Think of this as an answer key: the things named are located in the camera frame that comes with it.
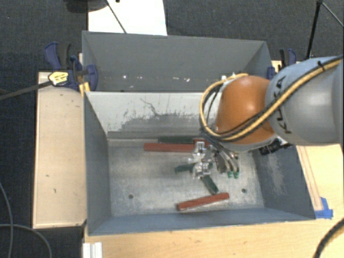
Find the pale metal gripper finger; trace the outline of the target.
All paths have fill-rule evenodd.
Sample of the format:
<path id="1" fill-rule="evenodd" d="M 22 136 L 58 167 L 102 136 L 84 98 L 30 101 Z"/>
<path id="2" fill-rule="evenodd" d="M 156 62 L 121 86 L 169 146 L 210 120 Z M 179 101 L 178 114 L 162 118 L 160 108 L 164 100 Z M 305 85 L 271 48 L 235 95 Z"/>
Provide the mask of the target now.
<path id="1" fill-rule="evenodd" d="M 201 179 L 205 176 L 209 176 L 211 175 L 212 168 L 213 163 L 195 163 L 191 171 L 191 176 L 193 179 Z"/>
<path id="2" fill-rule="evenodd" d="M 202 162 L 202 159 L 205 156 L 206 147 L 205 142 L 197 141 L 195 143 L 194 149 L 191 152 L 191 157 L 188 158 L 189 163 L 199 163 Z"/>

